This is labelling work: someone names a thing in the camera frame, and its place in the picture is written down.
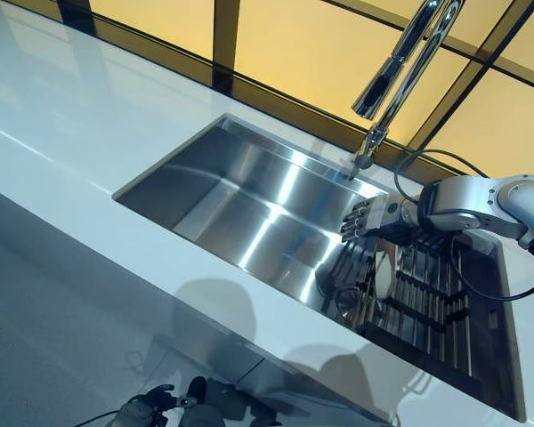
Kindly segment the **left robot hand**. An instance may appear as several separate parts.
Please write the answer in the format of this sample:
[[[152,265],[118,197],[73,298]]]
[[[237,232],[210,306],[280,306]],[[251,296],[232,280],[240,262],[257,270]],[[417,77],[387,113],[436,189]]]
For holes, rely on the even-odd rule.
[[[130,398],[118,411],[115,421],[121,426],[166,426],[164,412],[194,407],[198,400],[187,394],[175,397],[172,384],[161,384],[144,394]]]

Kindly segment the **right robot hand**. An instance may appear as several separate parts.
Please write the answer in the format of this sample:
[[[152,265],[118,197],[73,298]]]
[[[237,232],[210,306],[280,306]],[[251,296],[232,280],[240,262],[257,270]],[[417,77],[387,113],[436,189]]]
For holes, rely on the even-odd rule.
[[[342,242],[376,237],[409,246],[419,234],[417,205],[401,196],[385,194],[360,201],[342,219]]]

